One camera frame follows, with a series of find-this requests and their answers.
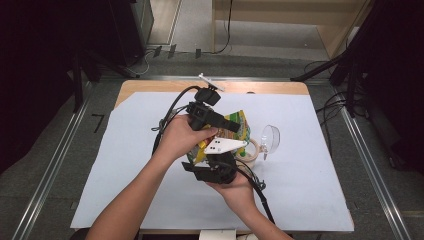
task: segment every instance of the floor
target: floor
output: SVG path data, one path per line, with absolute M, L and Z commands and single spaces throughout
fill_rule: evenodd
M 155 21 L 150 33 L 150 45 L 169 45 L 171 43 L 181 0 L 150 1 Z
M 288 33 L 294 32 L 294 35 L 285 35 L 286 40 L 281 40 L 285 46 L 288 46 L 287 48 L 276 45 L 275 42 L 264 43 L 262 37 L 252 36 L 252 41 L 255 42 L 246 43 L 245 46 L 232 43 L 232 48 L 222 55 L 202 54 L 201 58 L 196 59 L 192 52 L 196 48 L 208 51 L 210 38 L 208 34 L 197 34 L 198 31 L 190 32 L 190 29 L 195 29 L 195 26 L 185 30 L 183 27 L 187 26 L 187 21 L 190 22 L 189 19 L 193 17 L 190 14 L 193 13 L 192 8 L 206 6 L 208 2 L 207 0 L 181 2 L 175 30 L 168 40 L 170 44 L 177 44 L 177 51 L 189 53 L 178 53 L 173 58 L 168 58 L 166 52 L 162 52 L 155 58 L 152 55 L 147 56 L 144 60 L 148 61 L 148 64 L 140 61 L 131 67 L 132 70 L 139 72 L 147 70 L 144 74 L 140 74 L 140 80 L 155 79 L 156 76 L 188 76 L 180 78 L 193 79 L 193 76 L 205 72 L 209 76 L 221 79 L 253 77 L 265 78 L 269 81 L 287 81 L 287 78 L 301 75 L 319 64 L 313 61 L 328 59 L 325 54 L 322 54 L 323 48 L 319 46 L 319 42 L 316 39 L 313 40 L 315 38 L 313 28 L 303 28 L 303 26 L 298 26 L 299 32 L 293 30 L 295 26 L 285 27 Z M 202 17 L 199 23 L 207 25 L 208 20 L 205 19 Z M 267 26 L 271 32 L 272 29 L 279 27 L 281 26 Z M 240 35 L 237 35 L 237 30 L 235 31 L 234 35 L 232 34 L 234 39 L 237 39 L 236 36 L 248 34 L 240 32 Z M 305 39 L 309 39 L 306 49 L 302 47 L 306 40 L 297 38 L 305 33 L 308 33 Z M 225 31 L 222 34 L 220 38 L 225 39 Z M 91 165 L 97 156 L 102 135 L 107 127 L 108 116 L 113 109 L 120 86 L 125 80 L 107 69 L 103 68 L 102 71 L 104 75 L 100 83 L 87 85 L 85 111 L 80 112 L 80 115 L 73 115 L 73 99 L 69 99 L 40 135 L 30 153 L 0 175 L 0 219 L 2 219 L 0 239 L 69 239 L 74 233 L 74 230 L 69 228 L 70 222 L 78 206 Z M 307 81 L 316 109 L 322 107 L 334 94 L 333 87 L 326 81 L 330 73 L 331 70 L 323 72 L 315 79 Z M 323 119 L 321 115 L 318 115 L 318 118 L 320 121 Z M 404 239 L 424 239 L 424 231 L 422 231 L 424 229 L 424 202 L 422 201 L 424 176 L 414 171 L 393 169 L 388 161 L 387 152 L 370 121 L 362 117 L 356 117 L 355 121 L 365 139 L 373 162 L 384 180 L 384 186 L 393 198 L 395 207 L 406 225 L 409 238 Z M 70 122 L 77 123 L 78 127 L 69 129 Z M 402 239 L 394 233 L 389 224 L 384 201 L 380 198 L 375 183 L 371 181 L 372 176 L 361 158 L 358 145 L 353 140 L 343 112 L 329 121 L 328 127 L 333 146 L 334 166 L 355 223 L 355 231 L 350 234 L 325 233 L 321 239 Z M 66 151 L 61 157 L 55 158 L 58 154 L 57 146 L 60 145 L 66 133 L 70 138 Z M 56 171 L 46 172 L 46 169 L 50 169 L 49 165 L 55 165 Z M 40 189 L 39 184 L 43 176 L 50 176 L 54 181 L 51 181 L 45 189 Z M 44 192 L 45 195 L 34 195 L 39 192 Z M 28 225 L 19 225 L 27 209 L 33 210 L 33 218 L 29 220 Z M 316 239 L 318 236 L 311 233 L 294 234 L 294 237 L 306 240 Z M 165 238 L 149 237 L 148 239 Z

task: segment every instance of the hand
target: hand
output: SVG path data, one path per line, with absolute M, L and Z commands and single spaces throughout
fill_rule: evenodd
M 237 172 L 230 184 L 207 183 L 222 195 L 228 207 L 240 217 L 240 214 L 257 210 L 253 197 L 253 188 L 249 181 Z
M 172 163 L 177 158 L 184 156 L 202 140 L 214 136 L 217 128 L 193 131 L 189 126 L 188 115 L 177 115 L 165 129 L 162 140 L 154 155 L 161 155 L 162 159 Z

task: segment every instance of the metal frame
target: metal frame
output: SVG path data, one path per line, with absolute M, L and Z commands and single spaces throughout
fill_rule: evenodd
M 71 145 L 72 139 L 81 123 L 95 86 L 96 84 L 87 82 L 85 86 L 87 97 L 84 100 L 82 106 L 79 108 L 78 112 L 72 115 L 71 120 L 66 127 L 65 133 L 60 139 L 60 142 L 50 160 L 50 163 L 47 166 L 46 171 L 44 172 L 44 175 L 38 184 L 37 189 L 35 190 L 35 193 L 28 203 L 24 216 L 22 217 L 21 222 L 19 223 L 15 234 L 12 237 L 13 240 L 28 239 L 31 230 L 34 227 L 35 221 L 37 220 L 38 215 L 40 214 L 41 209 L 43 208 L 43 205 L 47 199 L 50 189 L 53 186 L 54 180 L 63 163 L 63 159 L 65 158 L 68 148 Z
M 374 158 L 368 149 L 356 119 L 350 117 L 346 108 L 343 108 L 342 116 L 346 122 L 346 126 L 348 127 L 350 134 L 352 135 L 352 139 L 356 145 L 356 148 L 358 149 L 359 156 L 361 157 L 362 163 L 364 164 L 365 170 L 367 171 L 368 177 L 370 178 L 371 184 L 377 194 L 377 197 L 381 203 L 384 213 L 386 214 L 387 220 L 396 239 L 412 239 L 406 223 L 403 220 L 402 215 L 392 197 L 392 194 L 390 193 L 389 188 L 386 186 L 386 183 L 384 182 L 384 179 L 381 176 L 377 165 L 375 164 Z

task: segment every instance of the transparent lid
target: transparent lid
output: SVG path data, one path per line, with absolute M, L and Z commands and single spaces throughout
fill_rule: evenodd
M 280 131 L 278 128 L 267 125 L 262 132 L 261 151 L 264 152 L 264 160 L 268 154 L 275 152 L 280 144 Z

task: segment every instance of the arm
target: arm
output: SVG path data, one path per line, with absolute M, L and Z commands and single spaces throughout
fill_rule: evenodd
M 224 197 L 228 207 L 258 239 L 292 239 L 259 211 L 253 198 L 252 186 L 240 173 L 237 173 L 230 184 L 208 183 L 208 185 Z
M 133 239 L 172 163 L 216 133 L 215 128 L 193 131 L 188 116 L 176 116 L 152 158 L 97 217 L 86 239 Z

